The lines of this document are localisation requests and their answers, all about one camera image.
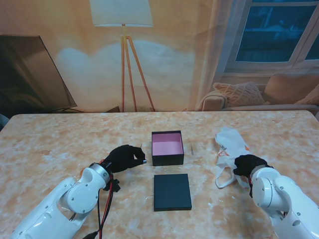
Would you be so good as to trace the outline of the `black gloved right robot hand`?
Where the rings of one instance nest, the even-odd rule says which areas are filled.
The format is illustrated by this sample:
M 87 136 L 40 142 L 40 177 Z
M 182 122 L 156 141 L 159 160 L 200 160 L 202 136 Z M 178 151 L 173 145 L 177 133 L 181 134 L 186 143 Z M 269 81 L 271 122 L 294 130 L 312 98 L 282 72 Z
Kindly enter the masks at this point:
M 241 155 L 235 158 L 234 164 L 236 166 L 233 170 L 234 174 L 248 178 L 250 187 L 252 187 L 251 173 L 256 167 L 271 167 L 266 160 L 252 154 Z

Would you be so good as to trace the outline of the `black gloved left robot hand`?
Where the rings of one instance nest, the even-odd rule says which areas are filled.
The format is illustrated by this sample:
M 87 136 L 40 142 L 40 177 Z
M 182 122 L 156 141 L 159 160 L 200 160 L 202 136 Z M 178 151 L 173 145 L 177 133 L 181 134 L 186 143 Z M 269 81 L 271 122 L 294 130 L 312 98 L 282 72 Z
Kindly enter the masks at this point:
M 146 156 L 140 147 L 126 144 L 113 149 L 101 165 L 110 168 L 113 173 L 118 173 L 145 162 Z

